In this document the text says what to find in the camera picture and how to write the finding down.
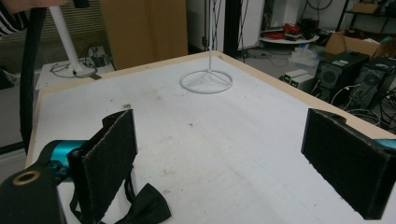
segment wall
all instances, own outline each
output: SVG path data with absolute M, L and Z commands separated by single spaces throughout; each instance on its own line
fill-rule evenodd
M 312 5 L 316 4 L 315 0 L 307 0 Z M 322 0 L 320 1 L 319 7 L 325 7 L 331 0 Z M 340 19 L 344 4 L 346 0 L 332 0 L 331 5 L 319 12 L 319 28 L 322 30 L 335 30 Z M 347 9 L 352 9 L 355 3 L 359 2 L 359 0 L 351 0 L 349 1 Z M 299 9 L 299 18 L 301 18 L 303 10 L 304 10 L 305 1 L 302 1 Z M 318 13 L 316 10 L 311 8 L 310 6 L 306 7 L 304 18 L 317 18 Z M 340 30 L 348 29 L 349 24 L 351 23 L 353 18 L 353 14 L 345 14 L 343 23 L 341 24 Z M 362 29 L 365 31 L 371 32 L 380 32 L 381 27 L 383 25 L 385 18 L 375 18 L 372 16 L 362 16 L 359 15 L 355 21 L 354 27 L 358 29 Z M 388 25 L 384 29 L 384 33 L 396 34 L 396 19 L 389 19 Z

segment floor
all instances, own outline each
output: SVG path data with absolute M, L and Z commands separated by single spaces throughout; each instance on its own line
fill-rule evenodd
M 237 60 L 263 71 L 264 73 L 279 78 L 286 72 L 297 69 L 304 69 L 309 74 L 314 75 L 315 66 L 289 62 L 290 54 L 294 51 L 295 45 L 277 45 L 268 44 L 255 49 L 248 49 L 241 53 Z M 323 55 L 323 48 L 310 46 L 312 52 L 318 57 L 317 62 Z M 20 123 L 19 123 L 19 85 L 13 88 L 0 90 L 0 147 L 8 146 L 21 141 Z M 0 155 L 0 183 L 8 176 L 22 170 L 25 164 L 24 150 L 9 152 Z

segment cardboard box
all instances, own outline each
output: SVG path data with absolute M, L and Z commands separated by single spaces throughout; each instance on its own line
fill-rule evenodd
M 364 39 L 372 38 L 373 40 L 380 41 L 386 35 L 363 32 L 360 34 L 360 36 L 362 36 Z M 341 31 L 330 36 L 324 51 L 326 52 L 327 56 L 333 56 L 346 50 L 367 54 L 372 59 L 378 56 L 395 58 L 396 38 L 393 37 L 390 41 L 387 41 L 383 44 L 377 44 L 367 42 L 359 38 L 348 37 L 346 36 L 345 31 Z
M 116 70 L 188 54 L 185 0 L 102 0 Z
M 378 4 L 371 4 L 371 3 L 357 3 L 353 6 L 353 12 L 360 12 L 360 13 L 368 13 L 373 14 L 379 9 Z

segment striped sleeve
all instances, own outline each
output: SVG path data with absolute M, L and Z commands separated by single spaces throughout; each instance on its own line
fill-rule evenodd
M 0 1 L 0 38 L 4 35 L 17 33 L 27 26 L 27 17 L 24 12 L 9 15 Z

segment circular stand base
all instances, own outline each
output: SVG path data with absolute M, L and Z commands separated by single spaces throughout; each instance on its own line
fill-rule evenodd
M 188 91 L 211 94 L 230 89 L 233 78 L 224 72 L 206 69 L 184 75 L 180 79 L 180 85 Z

